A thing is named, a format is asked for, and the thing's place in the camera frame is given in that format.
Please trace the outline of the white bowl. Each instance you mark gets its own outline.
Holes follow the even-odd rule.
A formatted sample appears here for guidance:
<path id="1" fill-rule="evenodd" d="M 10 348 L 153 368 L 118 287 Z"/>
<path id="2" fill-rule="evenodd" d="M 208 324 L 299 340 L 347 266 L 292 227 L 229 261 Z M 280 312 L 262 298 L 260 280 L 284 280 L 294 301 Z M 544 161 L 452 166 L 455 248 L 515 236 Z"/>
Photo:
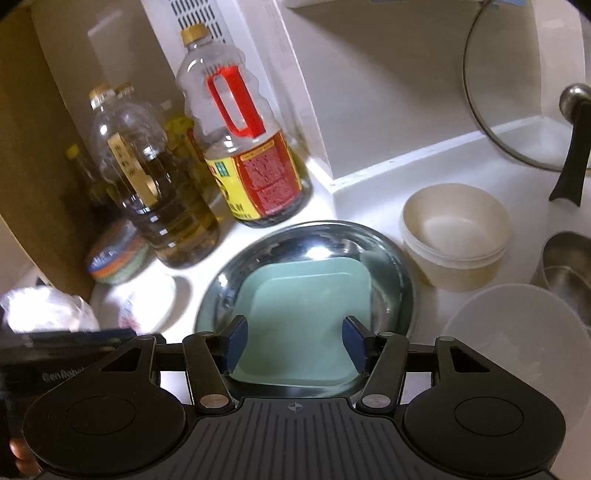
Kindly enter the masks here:
<path id="1" fill-rule="evenodd" d="M 498 285 L 468 300 L 443 330 L 550 398 L 567 429 L 590 402 L 590 338 L 578 314 L 551 292 Z"/>

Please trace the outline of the white round lid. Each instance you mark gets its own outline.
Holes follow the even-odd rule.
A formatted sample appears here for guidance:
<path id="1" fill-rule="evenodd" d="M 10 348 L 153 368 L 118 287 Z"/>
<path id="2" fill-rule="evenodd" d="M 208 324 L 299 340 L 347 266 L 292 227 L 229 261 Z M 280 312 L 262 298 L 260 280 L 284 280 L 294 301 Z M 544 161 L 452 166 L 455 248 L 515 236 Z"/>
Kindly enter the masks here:
<path id="1" fill-rule="evenodd" d="M 94 311 L 103 329 L 131 329 L 137 335 L 157 333 L 173 310 L 176 293 L 172 276 L 147 275 L 111 289 Z"/>

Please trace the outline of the stainless steel pot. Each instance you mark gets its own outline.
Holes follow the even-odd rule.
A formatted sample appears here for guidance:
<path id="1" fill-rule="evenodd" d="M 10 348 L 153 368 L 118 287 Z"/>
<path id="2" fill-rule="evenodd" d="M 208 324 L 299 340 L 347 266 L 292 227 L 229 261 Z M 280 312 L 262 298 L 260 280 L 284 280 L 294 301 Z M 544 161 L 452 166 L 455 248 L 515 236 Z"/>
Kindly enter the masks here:
<path id="1" fill-rule="evenodd" d="M 551 236 L 544 244 L 531 283 L 564 300 L 587 331 L 591 319 L 591 240 L 572 231 Z"/>

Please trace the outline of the colourful round tin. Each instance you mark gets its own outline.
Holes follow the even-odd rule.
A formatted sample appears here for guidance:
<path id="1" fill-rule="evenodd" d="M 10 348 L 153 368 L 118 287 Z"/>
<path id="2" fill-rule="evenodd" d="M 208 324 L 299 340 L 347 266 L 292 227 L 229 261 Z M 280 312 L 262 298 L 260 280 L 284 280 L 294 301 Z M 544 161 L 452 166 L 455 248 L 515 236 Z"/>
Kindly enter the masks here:
<path id="1" fill-rule="evenodd" d="M 144 265 L 150 247 L 133 224 L 121 218 L 98 238 L 86 257 L 86 269 L 101 284 L 117 285 Z"/>

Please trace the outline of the cream plastic bowl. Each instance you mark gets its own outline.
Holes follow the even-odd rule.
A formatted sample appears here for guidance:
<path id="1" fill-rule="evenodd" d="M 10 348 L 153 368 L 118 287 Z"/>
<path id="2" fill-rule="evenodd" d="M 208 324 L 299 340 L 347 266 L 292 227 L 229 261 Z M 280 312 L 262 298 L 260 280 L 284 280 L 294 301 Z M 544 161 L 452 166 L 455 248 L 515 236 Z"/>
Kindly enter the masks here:
<path id="1" fill-rule="evenodd" d="M 482 189 L 460 183 L 414 193 L 404 205 L 400 229 L 421 280 L 456 292 L 490 283 L 512 236 L 502 203 Z"/>

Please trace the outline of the yellow oil bottle behind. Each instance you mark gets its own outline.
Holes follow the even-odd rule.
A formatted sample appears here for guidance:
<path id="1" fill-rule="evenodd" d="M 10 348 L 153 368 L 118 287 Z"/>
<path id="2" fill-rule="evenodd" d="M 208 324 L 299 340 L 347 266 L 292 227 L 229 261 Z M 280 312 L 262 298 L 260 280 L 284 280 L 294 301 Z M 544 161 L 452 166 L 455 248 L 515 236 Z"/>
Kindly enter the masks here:
<path id="1" fill-rule="evenodd" d="M 114 91 L 119 100 L 129 100 L 142 105 L 157 120 L 166 133 L 169 150 L 185 163 L 201 196 L 206 203 L 211 204 L 218 194 L 218 188 L 195 141 L 194 122 L 184 115 L 167 119 L 160 107 L 139 97 L 130 82 L 116 86 Z"/>

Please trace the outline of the glass pot lid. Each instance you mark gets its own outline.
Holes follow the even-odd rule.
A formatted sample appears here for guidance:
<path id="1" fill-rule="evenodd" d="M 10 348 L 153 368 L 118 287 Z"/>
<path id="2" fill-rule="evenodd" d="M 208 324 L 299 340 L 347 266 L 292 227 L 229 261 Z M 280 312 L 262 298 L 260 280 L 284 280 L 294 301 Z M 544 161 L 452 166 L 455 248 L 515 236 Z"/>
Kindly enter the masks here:
<path id="1" fill-rule="evenodd" d="M 482 1 L 464 45 L 473 117 L 504 153 L 557 173 L 551 200 L 590 180 L 590 4 Z"/>

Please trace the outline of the green square plate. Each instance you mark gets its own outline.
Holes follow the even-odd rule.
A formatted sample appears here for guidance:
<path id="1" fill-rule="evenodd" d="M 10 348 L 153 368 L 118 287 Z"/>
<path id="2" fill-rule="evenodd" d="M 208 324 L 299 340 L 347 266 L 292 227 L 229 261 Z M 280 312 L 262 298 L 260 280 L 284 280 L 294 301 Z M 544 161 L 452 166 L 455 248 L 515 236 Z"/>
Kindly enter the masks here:
<path id="1" fill-rule="evenodd" d="M 345 385 L 358 372 L 342 344 L 342 320 L 355 316 L 370 326 L 372 278 L 363 263 L 346 257 L 266 265 L 245 279 L 233 313 L 249 326 L 233 379 Z"/>

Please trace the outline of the white appliance with vents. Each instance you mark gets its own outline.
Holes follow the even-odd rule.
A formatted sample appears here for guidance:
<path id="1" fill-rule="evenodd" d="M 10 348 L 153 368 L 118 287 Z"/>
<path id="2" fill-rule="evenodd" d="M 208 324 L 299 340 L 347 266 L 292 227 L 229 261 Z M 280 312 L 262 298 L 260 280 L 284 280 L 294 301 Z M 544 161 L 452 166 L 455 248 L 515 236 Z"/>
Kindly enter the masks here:
<path id="1" fill-rule="evenodd" d="M 186 69 L 194 46 L 218 49 L 197 67 L 197 80 L 180 87 L 184 111 L 197 120 L 199 137 L 215 141 L 228 134 L 235 144 L 249 142 L 249 121 L 236 103 L 238 91 L 229 86 L 230 76 L 221 73 L 235 66 L 247 107 L 267 126 L 280 125 L 295 150 L 332 174 L 311 93 L 283 20 L 283 2 L 145 1 L 142 8 L 174 74 Z M 197 24 L 208 32 L 193 45 L 183 34 Z"/>

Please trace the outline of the white plastic bag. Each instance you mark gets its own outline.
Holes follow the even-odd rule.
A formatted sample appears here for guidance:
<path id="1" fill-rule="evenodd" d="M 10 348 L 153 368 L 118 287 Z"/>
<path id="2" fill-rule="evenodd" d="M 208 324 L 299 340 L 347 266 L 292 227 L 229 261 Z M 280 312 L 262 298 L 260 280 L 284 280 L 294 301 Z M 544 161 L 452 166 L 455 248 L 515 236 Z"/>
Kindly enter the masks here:
<path id="1" fill-rule="evenodd" d="M 48 286 L 11 290 L 1 296 L 1 307 L 8 328 L 16 333 L 99 330 L 86 301 Z"/>

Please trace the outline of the clear cooking oil bottle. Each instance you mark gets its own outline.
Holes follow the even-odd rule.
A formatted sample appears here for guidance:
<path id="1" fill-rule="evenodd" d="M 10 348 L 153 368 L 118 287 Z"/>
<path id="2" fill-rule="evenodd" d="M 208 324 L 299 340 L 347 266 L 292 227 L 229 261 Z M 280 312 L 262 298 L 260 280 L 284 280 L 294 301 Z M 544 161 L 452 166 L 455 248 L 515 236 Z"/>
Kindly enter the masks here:
<path id="1" fill-rule="evenodd" d="M 184 269 L 211 254 L 219 240 L 217 219 L 185 163 L 168 148 L 156 117 L 107 84 L 91 90 L 89 102 L 92 159 L 156 257 Z"/>

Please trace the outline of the small dark bottle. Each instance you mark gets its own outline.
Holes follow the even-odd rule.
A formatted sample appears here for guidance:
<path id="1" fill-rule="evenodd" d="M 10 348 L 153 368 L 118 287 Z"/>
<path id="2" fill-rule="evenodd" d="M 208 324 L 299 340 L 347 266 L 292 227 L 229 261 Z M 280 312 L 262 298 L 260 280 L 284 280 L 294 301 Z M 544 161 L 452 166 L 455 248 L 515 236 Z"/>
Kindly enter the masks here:
<path id="1" fill-rule="evenodd" d="M 97 207 L 107 207 L 110 204 L 110 196 L 104 179 L 96 172 L 94 163 L 80 150 L 77 144 L 69 146 L 65 155 L 75 168 L 91 203 Z"/>

